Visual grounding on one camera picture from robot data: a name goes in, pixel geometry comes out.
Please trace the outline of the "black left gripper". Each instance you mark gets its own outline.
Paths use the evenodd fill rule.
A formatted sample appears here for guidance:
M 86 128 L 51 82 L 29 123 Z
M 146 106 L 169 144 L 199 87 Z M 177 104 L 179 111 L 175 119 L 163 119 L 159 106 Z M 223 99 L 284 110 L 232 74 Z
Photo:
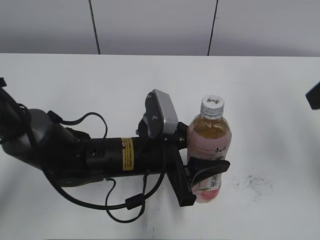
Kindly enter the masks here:
M 229 169 L 230 162 L 227 160 L 206 160 L 191 157 L 187 164 L 190 181 L 188 180 L 180 155 L 180 150 L 187 147 L 188 127 L 179 121 L 174 134 L 160 135 L 151 139 L 148 136 L 147 124 L 144 121 L 139 122 L 135 147 L 137 159 L 134 160 L 134 170 L 159 174 L 155 186 L 144 195 L 145 199 L 150 198 L 158 190 L 164 176 L 167 176 L 179 206 L 193 206 L 196 196 L 192 193 L 191 186 L 209 177 L 225 173 Z

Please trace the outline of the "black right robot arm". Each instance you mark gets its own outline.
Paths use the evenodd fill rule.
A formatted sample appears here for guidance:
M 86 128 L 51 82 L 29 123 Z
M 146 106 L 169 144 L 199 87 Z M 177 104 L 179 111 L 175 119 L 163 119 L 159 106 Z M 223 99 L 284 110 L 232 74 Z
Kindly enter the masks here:
M 320 82 L 318 82 L 311 90 L 305 95 L 307 102 L 312 110 L 320 109 Z

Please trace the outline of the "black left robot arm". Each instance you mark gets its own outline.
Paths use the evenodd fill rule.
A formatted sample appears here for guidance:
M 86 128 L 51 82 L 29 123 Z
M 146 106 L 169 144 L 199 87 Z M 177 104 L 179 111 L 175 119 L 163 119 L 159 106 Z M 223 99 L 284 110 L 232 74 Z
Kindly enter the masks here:
M 178 121 L 170 96 L 152 90 L 135 137 L 91 138 L 73 129 L 79 120 L 65 121 L 53 111 L 29 109 L 0 91 L 0 144 L 3 151 L 37 169 L 70 202 L 96 210 L 144 206 L 152 192 L 140 193 L 118 205 L 96 205 L 68 195 L 65 187 L 79 187 L 107 178 L 158 174 L 168 176 L 181 207 L 192 206 L 192 187 L 228 170 L 226 160 L 192 157 L 184 164 L 187 126 Z

